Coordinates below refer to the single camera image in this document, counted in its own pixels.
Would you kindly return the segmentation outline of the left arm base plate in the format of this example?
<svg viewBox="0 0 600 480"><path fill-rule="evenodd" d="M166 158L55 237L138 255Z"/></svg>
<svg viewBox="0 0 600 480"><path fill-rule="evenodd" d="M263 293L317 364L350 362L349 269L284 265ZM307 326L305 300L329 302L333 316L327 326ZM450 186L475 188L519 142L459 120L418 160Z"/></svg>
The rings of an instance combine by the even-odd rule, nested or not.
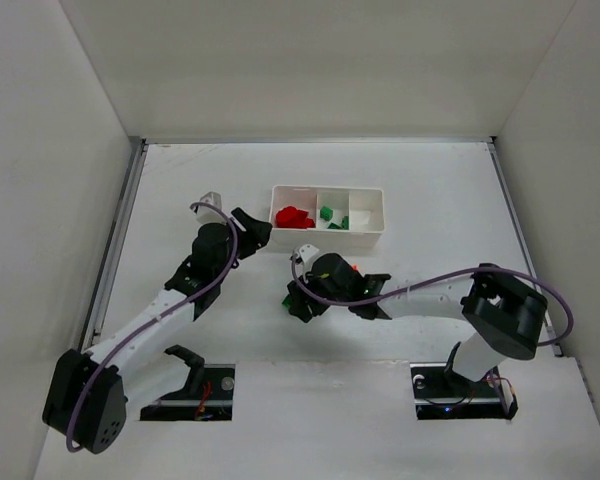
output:
<svg viewBox="0 0 600 480"><path fill-rule="evenodd" d="M206 365L195 379L190 373L184 386L166 393L140 410L145 422L226 422L233 417L236 366Z"/></svg>

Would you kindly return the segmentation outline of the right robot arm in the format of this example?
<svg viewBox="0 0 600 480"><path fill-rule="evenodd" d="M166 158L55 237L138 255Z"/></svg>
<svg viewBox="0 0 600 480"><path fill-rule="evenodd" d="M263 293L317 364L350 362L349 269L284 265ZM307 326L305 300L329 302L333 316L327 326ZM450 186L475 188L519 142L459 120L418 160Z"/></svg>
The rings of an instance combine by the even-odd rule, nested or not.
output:
<svg viewBox="0 0 600 480"><path fill-rule="evenodd" d="M534 359L547 300L531 279L493 264L398 284L388 274L360 274L341 255L304 245L291 256L289 312L303 322L329 307L367 320L435 317L467 322L471 337L457 343L446 376L478 382L507 359Z"/></svg>

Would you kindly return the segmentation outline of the red arched duplo brick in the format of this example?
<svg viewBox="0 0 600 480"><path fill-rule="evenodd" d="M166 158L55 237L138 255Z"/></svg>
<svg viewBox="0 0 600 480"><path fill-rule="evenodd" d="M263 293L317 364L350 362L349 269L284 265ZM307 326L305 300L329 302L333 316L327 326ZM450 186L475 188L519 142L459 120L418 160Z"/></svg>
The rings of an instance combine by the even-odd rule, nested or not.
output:
<svg viewBox="0 0 600 480"><path fill-rule="evenodd" d="M295 229L312 229L315 227L315 220L309 216L308 211L297 210L291 225Z"/></svg>

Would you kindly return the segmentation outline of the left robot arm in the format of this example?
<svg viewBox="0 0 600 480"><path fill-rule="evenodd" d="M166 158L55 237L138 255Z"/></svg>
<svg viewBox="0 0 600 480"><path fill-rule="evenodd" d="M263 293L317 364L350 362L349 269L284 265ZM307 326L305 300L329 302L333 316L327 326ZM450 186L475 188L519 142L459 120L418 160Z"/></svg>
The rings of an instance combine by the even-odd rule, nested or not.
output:
<svg viewBox="0 0 600 480"><path fill-rule="evenodd" d="M183 353L191 370L203 369L203 358L168 340L213 304L240 261L270 241L271 223L240 208L225 214L201 201L191 208L212 218L150 304L110 337L84 351L70 348L56 362L42 420L64 436L71 453L99 454L112 445L126 422L125 386L158 351Z"/></svg>

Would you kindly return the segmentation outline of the red printed duplo brick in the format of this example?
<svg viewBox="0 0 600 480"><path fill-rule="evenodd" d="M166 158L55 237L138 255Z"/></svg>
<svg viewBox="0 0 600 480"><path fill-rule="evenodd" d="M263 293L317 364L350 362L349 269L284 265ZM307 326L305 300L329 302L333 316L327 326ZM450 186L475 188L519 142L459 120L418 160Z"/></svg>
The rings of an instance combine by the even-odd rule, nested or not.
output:
<svg viewBox="0 0 600 480"><path fill-rule="evenodd" d="M287 206L276 213L277 228L294 228L297 217L297 209L294 206Z"/></svg>

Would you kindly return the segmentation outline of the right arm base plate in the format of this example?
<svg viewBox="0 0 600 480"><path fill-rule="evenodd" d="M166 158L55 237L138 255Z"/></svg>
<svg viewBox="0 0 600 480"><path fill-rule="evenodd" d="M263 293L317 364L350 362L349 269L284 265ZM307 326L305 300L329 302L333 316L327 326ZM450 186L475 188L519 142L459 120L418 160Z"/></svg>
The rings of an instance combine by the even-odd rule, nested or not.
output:
<svg viewBox="0 0 600 480"><path fill-rule="evenodd" d="M512 420L519 410L515 389L494 367L477 382L447 373L443 363L410 365L418 420Z"/></svg>

